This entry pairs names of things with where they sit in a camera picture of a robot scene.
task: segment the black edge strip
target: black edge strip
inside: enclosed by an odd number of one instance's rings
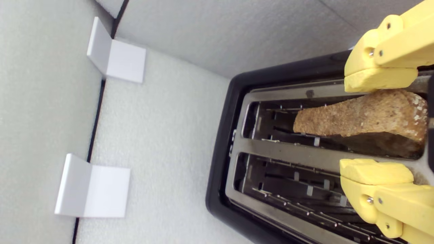
[[[434,118],[434,75],[428,81],[428,165],[434,172],[434,129],[430,129],[430,119]]]
[[[104,89],[105,89],[105,79],[101,80],[101,88],[99,89],[98,108],[96,109],[95,122],[93,123],[92,136],[90,138],[89,150],[88,150],[88,154],[87,154],[87,162],[88,163],[90,163],[90,159],[92,157],[93,142],[95,141],[96,128],[98,127],[99,113],[101,111],[101,104],[102,104],[102,97],[104,96]],[[79,222],[80,222],[80,218],[76,218],[76,223],[74,225],[74,234],[72,236],[72,244],[76,244]]]
[[[121,9],[119,10],[118,16],[113,21],[112,33],[111,37],[114,38],[116,35],[116,31],[118,30],[119,23],[121,22],[122,16],[124,16],[125,9],[127,8],[129,0],[124,0],[122,3]]]
[[[118,16],[116,17],[116,19],[113,20],[112,32],[110,34],[110,36],[112,38],[114,38],[116,35],[116,31],[118,30],[118,26],[119,26],[119,23],[121,22],[121,18],[124,15],[125,9],[127,8],[128,1],[129,0],[124,0],[124,2],[122,3],[121,9],[119,10]],[[92,136],[90,139],[89,150],[88,150],[88,154],[87,154],[87,162],[88,163],[90,163],[90,159],[92,157],[93,142],[95,141],[96,128],[98,126],[99,113],[101,111],[101,104],[102,104],[102,97],[104,96],[104,89],[105,89],[105,79],[102,79],[101,80],[101,88],[99,90],[98,108],[96,110],[95,122],[93,123]],[[74,234],[72,235],[72,244],[76,244],[79,222],[80,222],[80,218],[76,218],[76,223],[74,225]]]

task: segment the white wall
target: white wall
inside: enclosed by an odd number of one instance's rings
[[[113,0],[101,0],[110,5]],[[232,78],[347,50],[421,0],[130,0],[118,36]]]
[[[65,155],[86,158],[101,74],[86,57],[89,0],[0,2],[0,243],[71,243],[54,215]]]
[[[143,84],[109,79],[92,163],[131,168],[124,219],[81,219],[79,244],[250,243],[205,206],[229,80],[147,49]]]

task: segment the metal toaster slot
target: metal toaster slot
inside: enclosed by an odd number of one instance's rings
[[[365,223],[349,204],[339,175],[280,160],[244,154],[239,165],[247,174],[239,191],[283,212],[359,243],[406,243],[384,237]]]
[[[421,74],[408,90],[426,98],[429,75]],[[393,160],[413,171],[415,183],[433,185],[426,150],[411,159],[361,155],[330,138],[292,131],[300,109],[362,95],[345,93],[342,80],[246,94],[231,145],[225,189],[231,202],[307,243],[405,243],[357,215],[340,187],[339,160]]]

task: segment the white bracket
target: white bracket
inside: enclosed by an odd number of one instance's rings
[[[112,40],[98,17],[93,20],[87,56],[104,77],[143,82],[146,49]]]
[[[129,168],[92,165],[69,153],[54,213],[122,218],[125,216],[129,181]]]

